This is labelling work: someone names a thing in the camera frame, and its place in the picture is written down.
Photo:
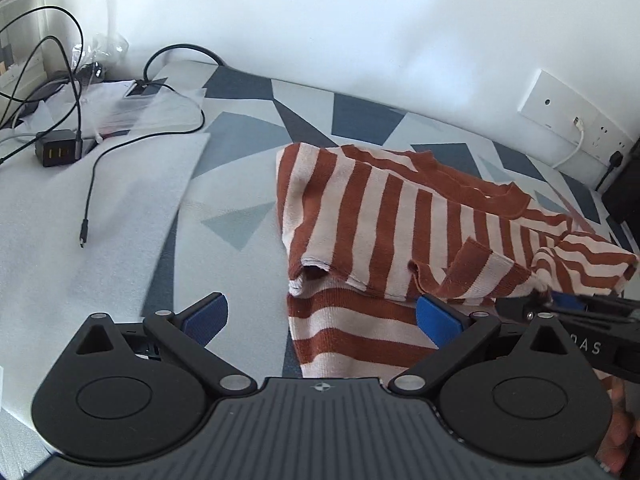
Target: metal screw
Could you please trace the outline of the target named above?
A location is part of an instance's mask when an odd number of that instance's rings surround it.
[[[404,390],[406,392],[414,392],[415,390],[419,390],[421,387],[423,387],[426,382],[420,376],[409,374],[401,375],[394,381],[394,384],[401,390]]]
[[[220,379],[220,386],[225,390],[239,392],[251,386],[251,379],[245,375],[228,375]]]

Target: wall outlet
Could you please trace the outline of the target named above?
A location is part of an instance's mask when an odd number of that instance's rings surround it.
[[[540,70],[518,111],[574,146],[580,141],[575,118],[584,123],[582,150],[605,165],[616,150],[626,155],[632,139],[578,92]]]

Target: folded garment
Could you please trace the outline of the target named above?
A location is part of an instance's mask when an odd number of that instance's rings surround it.
[[[533,290],[609,294],[638,264],[515,184],[431,152],[292,144],[278,154],[277,197],[305,377],[386,381],[432,352],[415,322],[422,293],[486,310]]]

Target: black power adapter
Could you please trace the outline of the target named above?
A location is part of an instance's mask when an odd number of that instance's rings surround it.
[[[76,161],[76,134],[71,130],[53,130],[35,143],[36,156],[45,168]]]

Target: white cable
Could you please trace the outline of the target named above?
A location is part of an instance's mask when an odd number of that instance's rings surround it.
[[[563,158],[559,162],[556,162],[552,166],[554,170],[556,170],[558,166],[560,166],[561,164],[564,164],[566,161],[572,158],[572,156],[578,153],[582,147],[582,143],[584,142],[584,123],[582,122],[582,119],[580,117],[576,117],[574,124],[575,124],[575,127],[578,128],[578,130],[580,130],[580,142],[578,142],[578,145],[575,147],[575,149],[571,153],[569,153],[569,155],[567,155],[565,158]]]

